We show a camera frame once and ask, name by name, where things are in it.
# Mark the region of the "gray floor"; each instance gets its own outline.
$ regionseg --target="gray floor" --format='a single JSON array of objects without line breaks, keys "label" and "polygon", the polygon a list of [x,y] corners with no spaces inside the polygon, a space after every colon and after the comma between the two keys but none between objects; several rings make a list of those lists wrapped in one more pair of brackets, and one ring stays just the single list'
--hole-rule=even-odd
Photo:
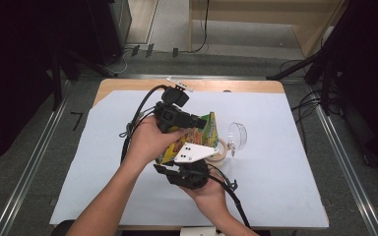
[{"label": "gray floor", "polygon": [[[155,35],[156,33],[161,34],[159,30],[154,30],[151,41],[157,40],[158,46],[163,42],[165,50],[171,44],[165,39],[159,39]],[[127,68],[118,77],[132,78],[141,74],[204,75],[241,76],[248,77],[247,80],[258,80],[294,64],[294,62],[288,62],[283,65],[283,62],[287,59],[301,59],[286,51],[273,54],[277,56],[267,56],[267,54],[260,53],[254,53],[254,56],[239,55],[239,52],[240,50],[232,48],[224,50],[223,55],[208,54],[208,52],[207,54],[180,53],[176,58],[172,58],[170,53],[155,52],[151,57],[146,58],[145,52],[141,51],[137,56],[131,57],[130,54],[127,54],[124,57],[127,61]],[[121,71],[125,68],[125,65],[122,58],[118,58],[109,68]],[[54,202],[58,198],[70,162],[75,155],[77,144],[86,124],[86,116],[92,107],[98,85],[103,79],[85,67],[81,67],[81,71],[82,76],[73,85],[61,120],[10,228],[9,235],[49,235],[52,231],[52,226],[48,222],[54,210]],[[291,75],[292,78],[283,80],[283,87],[290,106],[297,105],[300,99],[309,92],[307,85],[302,80],[297,79],[303,75],[304,71],[301,70]],[[51,115],[51,107],[52,97],[49,97],[19,134],[10,150],[0,157],[0,216],[16,188],[41,132],[44,130]],[[85,114],[75,131],[74,127],[78,116],[71,114],[71,112],[83,112]],[[362,152],[345,120],[334,115],[332,119],[355,171],[378,213],[378,168],[364,164]],[[308,141],[309,163],[330,219],[330,228],[319,231],[299,230],[296,235],[368,235],[361,213],[335,158],[321,121],[315,112],[304,120],[304,127]],[[273,235],[284,236],[291,235],[292,231],[272,230],[272,233]]]}]

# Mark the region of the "white paper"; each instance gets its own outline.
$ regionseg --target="white paper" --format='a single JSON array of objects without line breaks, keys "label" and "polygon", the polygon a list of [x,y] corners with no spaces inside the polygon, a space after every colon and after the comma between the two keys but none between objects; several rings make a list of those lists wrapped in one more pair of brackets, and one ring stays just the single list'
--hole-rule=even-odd
[{"label": "white paper", "polygon": [[[146,91],[113,91],[90,112],[78,151],[50,220],[75,219],[109,181],[119,166],[124,140],[119,134],[133,118]],[[155,92],[145,108],[160,101]],[[237,180],[251,226],[325,228],[322,206],[308,160],[283,93],[188,93],[185,112],[205,115],[215,111],[219,136],[226,139],[229,124],[241,123],[247,144],[236,157],[224,160],[222,172]],[[227,196],[230,212],[241,220]],[[122,225],[211,226],[193,201],[149,164],[126,206]]]}]

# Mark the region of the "table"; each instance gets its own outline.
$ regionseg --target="table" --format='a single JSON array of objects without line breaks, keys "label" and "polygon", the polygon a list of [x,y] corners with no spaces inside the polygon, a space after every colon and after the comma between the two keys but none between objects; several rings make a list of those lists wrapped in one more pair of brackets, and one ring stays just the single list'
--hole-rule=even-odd
[{"label": "table", "polygon": [[[308,57],[345,6],[345,0],[211,0],[208,21],[292,25],[302,53]],[[189,2],[189,51],[192,21],[205,20],[206,9],[207,0]]]},{"label": "table", "polygon": [[[219,134],[224,133],[230,120],[241,121],[246,126],[246,147],[238,157],[226,158],[221,170],[229,179],[237,179],[239,188],[235,194],[253,229],[328,227],[282,84],[207,80],[183,80],[182,83],[195,89],[188,94],[190,99],[184,110],[204,114],[210,111],[212,104]],[[147,90],[159,84],[167,84],[167,81],[110,79],[100,84],[51,224],[79,216],[107,183],[119,165],[123,141],[118,134],[133,116],[126,116],[127,110],[135,112]],[[161,92],[154,93],[147,104],[153,105],[160,95]],[[239,98],[248,102],[232,107],[230,103]],[[246,110],[249,115],[241,117]],[[231,213],[240,219],[232,199],[227,200]],[[136,184],[119,228],[176,230],[182,226],[210,224],[188,196],[148,165]]]}]

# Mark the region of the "snack bag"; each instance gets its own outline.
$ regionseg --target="snack bag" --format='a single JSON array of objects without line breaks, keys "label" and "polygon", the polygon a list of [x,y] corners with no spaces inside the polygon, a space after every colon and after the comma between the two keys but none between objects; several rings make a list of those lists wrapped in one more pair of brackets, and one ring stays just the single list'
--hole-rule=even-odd
[{"label": "snack bag", "polygon": [[157,164],[167,164],[174,160],[183,145],[188,142],[195,145],[216,148],[218,146],[219,137],[217,132],[217,122],[214,112],[204,115],[201,119],[207,121],[204,129],[193,128],[182,138],[171,144],[167,150],[156,159]]}]

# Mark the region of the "floor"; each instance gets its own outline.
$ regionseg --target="floor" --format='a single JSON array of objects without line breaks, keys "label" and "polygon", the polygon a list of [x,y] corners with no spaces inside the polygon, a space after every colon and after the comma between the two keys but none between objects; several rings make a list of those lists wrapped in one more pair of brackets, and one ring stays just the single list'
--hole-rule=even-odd
[{"label": "floor", "polygon": [[[170,53],[173,47],[178,47],[179,51],[187,50],[187,34],[185,34],[187,28],[183,28],[185,18],[180,16],[182,13],[178,14],[177,11],[170,9],[184,11],[186,2],[159,0],[147,43],[154,43],[155,50],[166,53],[155,52],[151,57],[147,57],[144,51],[140,51],[136,56],[131,56],[129,53],[119,58],[109,65],[111,70],[117,72],[125,69],[122,73],[118,73],[118,78],[148,75],[151,78],[163,79],[166,75],[183,75],[183,77],[187,75],[188,77],[209,76],[209,78],[212,76],[215,79],[242,77],[245,80],[262,80],[295,63],[288,60],[303,59],[288,26],[261,25],[241,28],[233,24],[217,26],[216,29],[213,24],[209,24],[211,41],[207,41],[208,46],[205,51],[197,54],[180,53],[178,57],[173,58]],[[176,25],[166,24],[166,19]],[[231,28],[228,31],[246,34],[233,39],[229,37],[226,39],[228,42],[217,44],[212,35],[214,31],[222,32],[219,28]],[[248,39],[250,33],[264,35],[264,38],[250,40]],[[0,157],[0,217],[4,213],[5,206],[14,207],[14,211],[9,215],[11,220],[0,224],[0,230],[2,229],[0,232],[3,232],[0,235],[49,235],[53,229],[48,224],[49,218],[57,203],[70,162],[75,155],[98,85],[103,80],[85,67],[80,69],[82,72],[80,79],[68,84],[64,89],[67,100],[58,116],[54,118],[55,113],[51,112],[50,96],[19,134],[11,149]],[[282,80],[291,107],[297,105],[310,90],[301,80],[305,72],[306,69],[298,71]],[[79,119],[78,113],[83,114],[82,119]],[[298,118],[296,112],[293,113],[293,117]],[[19,180],[26,166],[31,165],[29,160],[35,153],[35,146],[41,134],[48,129],[49,119],[58,119],[57,125],[50,132],[51,139],[46,144],[42,156],[38,157],[40,162],[32,172],[33,178],[24,186],[27,190],[23,195],[11,199],[14,190],[19,189],[17,186],[20,187]],[[372,168],[364,163],[363,153],[347,122],[336,115],[331,115],[330,119],[341,138],[359,183],[378,217],[378,168]],[[376,235],[368,230],[363,220],[361,208],[357,205],[356,196],[328,138],[326,127],[322,125],[318,110],[306,117],[303,125],[308,143],[308,160],[330,219],[330,228],[317,231],[299,230],[296,235]],[[284,236],[292,233],[294,232],[290,229],[272,229],[272,235]]]}]

